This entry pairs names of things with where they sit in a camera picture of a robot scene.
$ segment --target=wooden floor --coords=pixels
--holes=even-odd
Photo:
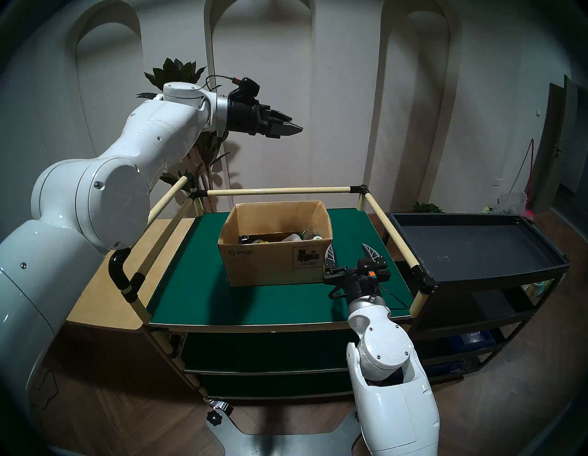
[[[543,308],[486,368],[433,387],[441,417],[440,455],[517,454],[567,405],[584,378],[588,244],[555,214],[536,221],[572,266]],[[59,386],[59,395],[36,416],[50,444],[88,456],[222,454],[205,425],[208,406],[172,372],[129,373],[123,361],[96,344],[72,344],[67,337],[60,334],[44,361]],[[109,343],[119,344],[121,352],[128,348],[123,339]],[[80,363],[74,373],[72,363]],[[47,380],[38,394],[50,395],[52,387]],[[295,434],[333,430],[353,401],[234,405],[232,418],[243,432]],[[361,439],[353,454],[369,454]]]

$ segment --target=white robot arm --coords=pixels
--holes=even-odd
[[[239,87],[226,98],[194,84],[165,84],[101,156],[56,163],[37,179],[33,220],[0,244],[0,380],[25,413],[31,376],[83,289],[110,249],[139,239],[150,191],[200,132],[279,138],[302,130],[259,104],[256,83],[233,81]]]
[[[389,319],[378,285],[390,277],[385,259],[362,247],[366,258],[354,269],[337,268],[329,248],[325,283],[336,285],[331,299],[345,297],[360,339],[347,345],[347,366],[363,438],[373,455],[435,456],[439,413],[429,380],[407,333]]]
[[[32,374],[83,289],[110,249],[141,236],[150,191],[200,132],[279,138],[302,130],[260,105],[253,81],[233,81],[239,88],[227,98],[197,85],[168,83],[162,95],[130,114],[121,137],[101,156],[59,162],[38,178],[34,219],[0,244],[0,380],[24,413]],[[363,436],[372,454],[435,455],[435,400],[410,339],[388,318],[377,285],[386,275],[385,262],[375,252],[371,256],[352,274],[331,268],[325,275],[326,283],[338,285],[332,295],[346,291],[349,324],[360,337],[357,347],[348,345],[347,362]],[[402,378],[390,383],[395,372]]]

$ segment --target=cable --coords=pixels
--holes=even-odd
[[[394,296],[392,293],[390,293],[386,288],[384,288],[383,286],[380,285],[380,288],[383,289],[386,293],[388,293],[390,296],[392,296],[395,300],[397,300],[399,303],[401,303],[404,308],[389,308],[390,310],[408,310],[409,306],[407,306],[404,302],[402,302],[398,297]]]
[[[209,91],[212,91],[213,89],[210,88],[210,86],[208,85],[208,80],[210,78],[225,78],[225,79],[230,79],[231,81],[235,78],[231,78],[229,76],[223,76],[222,74],[209,74],[206,79],[204,80],[204,85],[208,87]]]
[[[527,204],[524,206],[526,210],[529,210],[529,200],[531,199],[531,185],[532,185],[532,177],[533,177],[533,150],[535,149],[535,143],[533,142],[533,138],[531,138],[531,167],[529,168],[529,180],[527,181],[527,185],[525,186],[525,193],[527,195]]]
[[[516,181],[519,178],[520,172],[523,169],[524,161],[527,160],[527,156],[529,155],[529,151],[532,149],[534,149],[534,139],[533,138],[531,138],[531,142],[529,143],[529,147],[527,147],[527,153],[524,155],[523,162],[520,164],[519,172],[516,174],[516,177],[514,178],[513,186],[510,187],[509,193],[511,193],[513,191],[513,188],[515,187],[514,185],[516,184]],[[531,152],[531,170],[533,170],[533,153],[532,152]]]
[[[49,405],[49,403],[59,394],[59,388],[57,387],[57,381],[55,380],[55,374],[53,373],[53,371],[51,369],[47,369],[45,371],[45,375],[43,376],[43,380],[41,381],[39,388],[36,388],[34,385],[33,385],[33,388],[35,388],[37,391],[40,391],[41,388],[43,387],[43,384],[45,383],[45,379],[47,378],[47,374],[49,374],[49,373],[51,373],[51,375],[53,376],[53,384],[55,385],[55,394],[53,396],[51,396],[49,399],[47,399],[47,402],[45,403],[45,405],[43,407],[39,407],[33,401],[30,401],[32,407],[36,407],[41,411],[47,410],[47,406]]]

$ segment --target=black shelf unit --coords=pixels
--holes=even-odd
[[[488,364],[538,312],[569,267],[565,254],[518,215],[389,214],[389,219],[420,264],[415,271],[397,261],[398,270],[413,296],[429,295],[408,334],[431,384]],[[382,241],[388,240],[385,234]],[[539,299],[531,300],[522,289],[550,279]],[[501,327],[514,323],[518,326],[505,337]],[[492,345],[456,351],[450,343],[451,337],[483,330],[490,332]]]
[[[180,348],[187,374],[211,399],[293,399],[352,394],[345,357],[351,329],[191,332]]]

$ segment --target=open cardboard box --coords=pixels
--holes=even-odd
[[[239,244],[239,236],[311,229],[323,239]],[[317,283],[323,280],[325,251],[333,241],[322,201],[283,201],[235,205],[223,225],[218,248],[232,287]]]

